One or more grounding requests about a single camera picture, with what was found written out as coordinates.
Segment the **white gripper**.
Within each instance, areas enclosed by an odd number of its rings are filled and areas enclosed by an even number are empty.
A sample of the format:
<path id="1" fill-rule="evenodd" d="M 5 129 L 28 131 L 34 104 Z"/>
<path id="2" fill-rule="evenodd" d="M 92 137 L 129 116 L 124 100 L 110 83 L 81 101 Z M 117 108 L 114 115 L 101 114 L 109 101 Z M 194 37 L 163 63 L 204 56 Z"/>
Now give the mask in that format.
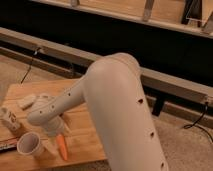
<path id="1" fill-rule="evenodd" d="M 57 116 L 46 122 L 42 128 L 49 137 L 54 137 L 65 131 L 65 122 L 60 116 Z"/>

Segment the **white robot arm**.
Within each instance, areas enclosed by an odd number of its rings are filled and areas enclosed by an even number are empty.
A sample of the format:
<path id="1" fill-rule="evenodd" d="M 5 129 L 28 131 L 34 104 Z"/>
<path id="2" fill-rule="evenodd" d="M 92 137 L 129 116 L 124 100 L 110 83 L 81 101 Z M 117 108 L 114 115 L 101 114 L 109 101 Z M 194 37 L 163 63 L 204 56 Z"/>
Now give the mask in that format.
<path id="1" fill-rule="evenodd" d="M 27 120 L 42 126 L 82 103 L 112 171 L 169 171 L 133 56 L 115 53 L 94 61 L 71 87 L 31 110 Z"/>

